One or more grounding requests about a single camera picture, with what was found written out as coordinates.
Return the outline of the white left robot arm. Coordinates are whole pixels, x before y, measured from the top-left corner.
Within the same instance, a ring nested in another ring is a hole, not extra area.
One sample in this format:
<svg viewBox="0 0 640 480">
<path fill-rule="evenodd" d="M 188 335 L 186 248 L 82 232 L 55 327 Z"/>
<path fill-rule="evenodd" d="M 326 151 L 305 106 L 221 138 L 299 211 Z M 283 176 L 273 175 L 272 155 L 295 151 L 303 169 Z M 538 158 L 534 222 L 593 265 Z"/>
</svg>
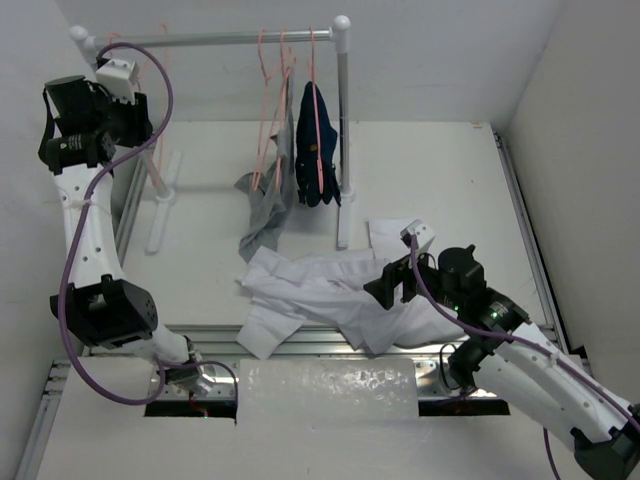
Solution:
<svg viewBox="0 0 640 480">
<path fill-rule="evenodd" d="M 71 260 L 63 293 L 50 298 L 52 313 L 85 346 L 160 360 L 167 384 L 190 393 L 203 389 L 205 369 L 193 343 L 160 322 L 151 294 L 126 280 L 117 253 L 108 167 L 118 147 L 149 144 L 145 95 L 119 98 L 114 88 L 75 75 L 47 82 L 43 99 L 39 156 L 59 192 Z"/>
</svg>

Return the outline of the white shirt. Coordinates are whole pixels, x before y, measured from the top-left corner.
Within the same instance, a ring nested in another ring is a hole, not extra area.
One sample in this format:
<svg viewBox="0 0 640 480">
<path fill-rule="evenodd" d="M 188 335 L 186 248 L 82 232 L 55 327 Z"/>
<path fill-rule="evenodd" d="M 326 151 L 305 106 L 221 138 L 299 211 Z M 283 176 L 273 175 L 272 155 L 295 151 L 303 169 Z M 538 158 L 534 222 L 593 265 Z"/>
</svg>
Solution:
<svg viewBox="0 0 640 480">
<path fill-rule="evenodd" d="M 421 296 L 408 303 L 396 300 L 385 310 L 363 289 L 381 276 L 388 263 L 408 254 L 400 233 L 414 222 L 412 218 L 370 220 L 370 246 L 363 250 L 289 260 L 260 247 L 240 281 L 251 295 L 253 308 L 237 342 L 255 357 L 267 359 L 308 322 L 335 327 L 353 348 L 374 355 L 393 345 L 415 348 L 462 337 L 462 329 Z"/>
</svg>

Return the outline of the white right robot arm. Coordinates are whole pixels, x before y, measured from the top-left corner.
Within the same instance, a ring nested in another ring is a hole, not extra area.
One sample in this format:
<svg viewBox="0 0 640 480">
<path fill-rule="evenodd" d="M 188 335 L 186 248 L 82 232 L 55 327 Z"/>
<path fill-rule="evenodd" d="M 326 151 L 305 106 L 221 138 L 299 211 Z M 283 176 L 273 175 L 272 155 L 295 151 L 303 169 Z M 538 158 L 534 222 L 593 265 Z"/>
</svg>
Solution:
<svg viewBox="0 0 640 480">
<path fill-rule="evenodd" d="M 580 371 L 512 299 L 488 286 L 473 246 L 435 264 L 411 250 L 364 289 L 384 308 L 425 297 L 467 334 L 447 359 L 461 391 L 492 392 L 554 435 L 593 479 L 626 479 L 639 463 L 639 408 Z"/>
</svg>

